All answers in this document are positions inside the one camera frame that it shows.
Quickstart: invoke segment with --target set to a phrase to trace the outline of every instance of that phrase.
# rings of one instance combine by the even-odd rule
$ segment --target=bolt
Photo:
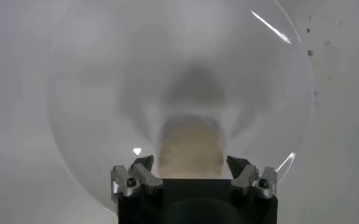
[[[261,188],[268,188],[269,187],[269,181],[262,178],[259,180],[259,183],[258,185],[261,187]]]
[[[133,178],[133,177],[129,178],[129,179],[126,181],[126,185],[127,185],[128,187],[134,187],[134,186],[136,186],[136,184],[137,184],[137,180],[136,180],[135,178]]]

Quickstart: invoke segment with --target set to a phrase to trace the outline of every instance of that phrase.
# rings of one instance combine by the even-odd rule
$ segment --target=metal bracket
[[[231,185],[239,189],[242,195],[248,195],[253,187],[258,198],[272,198],[277,193],[277,173],[274,168],[266,167],[259,177],[258,169],[248,163],[240,175],[231,181]]]
[[[150,195],[163,187],[163,180],[153,176],[141,163],[132,165],[129,172],[145,185],[146,192]]]
[[[140,189],[140,182],[129,175],[124,166],[115,166],[111,172],[112,200],[116,200],[118,194],[129,197]]]
[[[137,158],[132,166],[134,164],[138,164],[141,163],[145,168],[147,168],[148,171],[152,170],[152,165],[154,165],[154,156],[146,156],[146,157],[141,157],[141,158]]]
[[[252,187],[259,178],[258,170],[253,165],[246,165],[238,178],[231,181],[231,185],[235,189],[240,189],[243,195],[248,194],[248,190]]]
[[[258,197],[272,198],[277,193],[277,173],[274,168],[266,167],[255,187],[257,188]]]
[[[233,156],[227,156],[227,164],[233,178],[238,178],[244,168],[251,163],[246,159],[236,158]]]

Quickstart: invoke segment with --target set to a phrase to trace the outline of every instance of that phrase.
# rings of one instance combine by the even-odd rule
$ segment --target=beige object
[[[182,115],[162,128],[158,169],[163,178],[212,178],[222,172],[225,147],[211,118]]]

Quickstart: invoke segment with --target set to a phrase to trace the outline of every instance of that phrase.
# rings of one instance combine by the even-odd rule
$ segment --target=transparent dome
[[[81,1],[50,60],[55,141],[109,209],[112,167],[158,158],[173,119],[198,117],[218,130],[224,155],[275,167],[279,178],[310,123],[308,59],[277,1]],[[231,177],[226,164],[219,177]]]

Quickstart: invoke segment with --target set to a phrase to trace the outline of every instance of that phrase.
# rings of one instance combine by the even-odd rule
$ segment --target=white background
[[[70,177],[43,119],[48,50],[74,2],[0,0],[0,223],[116,222]],[[280,222],[359,223],[359,0],[280,3],[313,50],[317,104]]]

